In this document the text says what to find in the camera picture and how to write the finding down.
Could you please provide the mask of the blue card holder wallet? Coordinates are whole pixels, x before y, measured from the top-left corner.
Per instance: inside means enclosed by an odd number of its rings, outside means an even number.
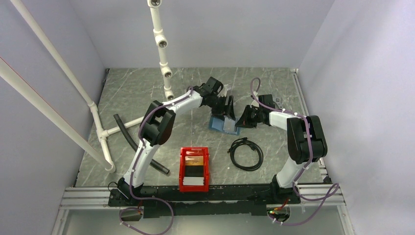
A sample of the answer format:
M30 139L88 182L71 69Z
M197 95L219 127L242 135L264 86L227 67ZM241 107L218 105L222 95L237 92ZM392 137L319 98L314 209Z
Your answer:
M225 133L225 134L230 134L230 135L236 135L239 136L240 135L240 128L235 126L235 132L233 133L227 133L223 130L223 125L224 125L224 120L221 120L217 117L210 117L209 120L209 130L213 130L213 131L218 131L221 133Z

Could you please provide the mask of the white credit card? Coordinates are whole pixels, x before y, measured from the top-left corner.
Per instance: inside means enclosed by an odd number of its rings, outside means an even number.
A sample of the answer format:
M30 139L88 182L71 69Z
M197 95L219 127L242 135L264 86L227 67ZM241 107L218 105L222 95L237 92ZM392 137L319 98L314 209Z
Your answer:
M227 133L235 132L235 120L226 117L224 119L223 130Z

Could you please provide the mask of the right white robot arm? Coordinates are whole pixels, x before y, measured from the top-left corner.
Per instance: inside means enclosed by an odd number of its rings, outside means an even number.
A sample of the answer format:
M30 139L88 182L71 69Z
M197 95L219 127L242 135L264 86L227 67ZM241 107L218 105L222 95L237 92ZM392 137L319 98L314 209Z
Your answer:
M255 128L263 123L287 132L289 157L282 170L271 182L270 198L282 203L293 191L299 174L328 152L322 124L318 116L302 116L284 109L277 109L271 94L259 95L257 105L247 105L236 127Z

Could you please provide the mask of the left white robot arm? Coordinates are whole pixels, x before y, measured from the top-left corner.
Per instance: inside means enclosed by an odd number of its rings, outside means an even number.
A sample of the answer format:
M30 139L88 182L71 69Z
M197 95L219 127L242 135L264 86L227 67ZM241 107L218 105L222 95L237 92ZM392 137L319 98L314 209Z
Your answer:
M166 102L153 101L138 131L138 147L127 172L117 183L121 199L129 206L140 201L146 171L159 147L171 136L177 116L202 106L211 108L211 115L235 120L233 96L219 80L210 77L200 86L189 87L182 96Z

